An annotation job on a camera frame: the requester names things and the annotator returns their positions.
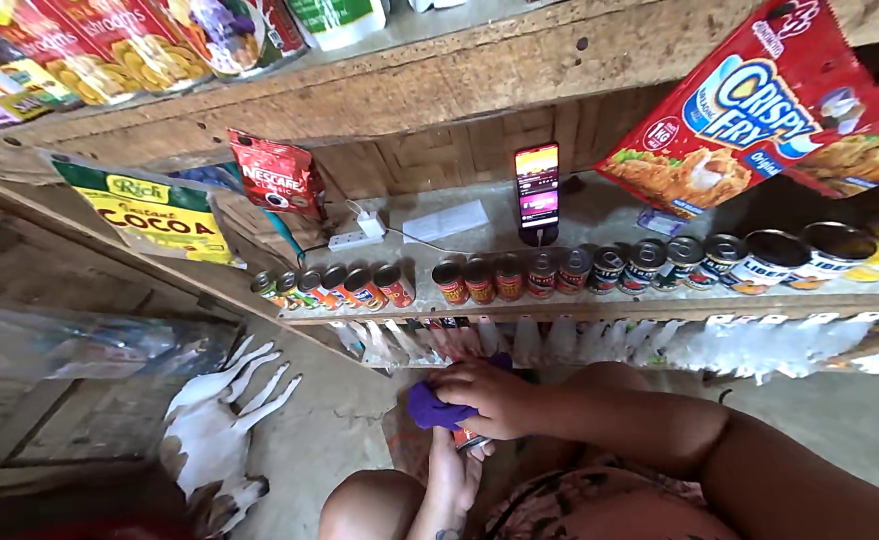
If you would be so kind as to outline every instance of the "plug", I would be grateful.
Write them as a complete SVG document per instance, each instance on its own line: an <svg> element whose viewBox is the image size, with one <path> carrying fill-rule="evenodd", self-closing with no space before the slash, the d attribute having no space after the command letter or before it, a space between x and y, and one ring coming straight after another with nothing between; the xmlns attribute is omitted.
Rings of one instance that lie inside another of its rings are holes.
<svg viewBox="0 0 879 540"><path fill-rule="evenodd" d="M378 212L372 211L370 213L363 210L356 216L356 222L371 239L385 235L385 225L383 225L383 220L380 219Z"/></svg>

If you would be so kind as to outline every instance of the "white dog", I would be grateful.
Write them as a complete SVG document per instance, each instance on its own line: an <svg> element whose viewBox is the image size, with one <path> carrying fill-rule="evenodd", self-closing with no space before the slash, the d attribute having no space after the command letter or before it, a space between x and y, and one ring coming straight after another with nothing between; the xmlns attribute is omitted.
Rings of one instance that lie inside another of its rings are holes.
<svg viewBox="0 0 879 540"><path fill-rule="evenodd" d="M249 385L253 371L282 354L281 350L269 353L274 345L269 342L245 355L252 340L251 335L242 342L226 363L225 371L190 379L172 398L166 413L171 423L163 436L160 461L186 494L200 538L230 531L269 492L265 477L246 476L249 431L270 412L282 407L303 377L293 377L282 394L265 403L289 368L289 362L284 363L263 391L239 415L234 413L229 405ZM247 365L248 369L237 378Z"/></svg>

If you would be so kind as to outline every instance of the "hand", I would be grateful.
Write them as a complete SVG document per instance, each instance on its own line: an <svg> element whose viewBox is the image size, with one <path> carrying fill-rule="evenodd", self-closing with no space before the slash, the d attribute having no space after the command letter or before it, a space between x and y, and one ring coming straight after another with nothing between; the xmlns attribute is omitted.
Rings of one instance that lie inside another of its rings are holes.
<svg viewBox="0 0 879 540"><path fill-rule="evenodd" d="M490 441L481 448L459 453L453 433L444 427L433 427L427 498L435 504L450 504L455 515L465 516L480 489L482 460L492 456L493 451Z"/></svg>
<svg viewBox="0 0 879 540"><path fill-rule="evenodd" d="M533 433L532 422L544 387L515 374L470 359L430 376L436 397L448 404L467 405L480 414L459 424L493 439L515 439Z"/></svg>

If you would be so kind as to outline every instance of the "white power strip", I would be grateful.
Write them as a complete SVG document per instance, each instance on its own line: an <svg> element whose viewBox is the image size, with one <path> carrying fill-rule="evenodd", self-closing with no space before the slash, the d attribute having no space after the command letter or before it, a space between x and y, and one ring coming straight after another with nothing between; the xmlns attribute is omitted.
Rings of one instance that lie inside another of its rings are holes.
<svg viewBox="0 0 879 540"><path fill-rule="evenodd" d="M329 251L342 251L371 244L383 243L383 237L374 236L370 238L368 234L362 230L348 232L346 234L337 234L329 239Z"/></svg>

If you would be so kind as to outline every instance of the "phone screen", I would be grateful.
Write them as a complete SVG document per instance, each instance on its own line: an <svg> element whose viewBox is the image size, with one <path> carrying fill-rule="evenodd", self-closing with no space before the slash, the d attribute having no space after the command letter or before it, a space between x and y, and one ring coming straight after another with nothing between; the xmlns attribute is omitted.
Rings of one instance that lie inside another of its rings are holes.
<svg viewBox="0 0 879 540"><path fill-rule="evenodd" d="M516 191L523 229L559 221L559 145L516 153Z"/></svg>

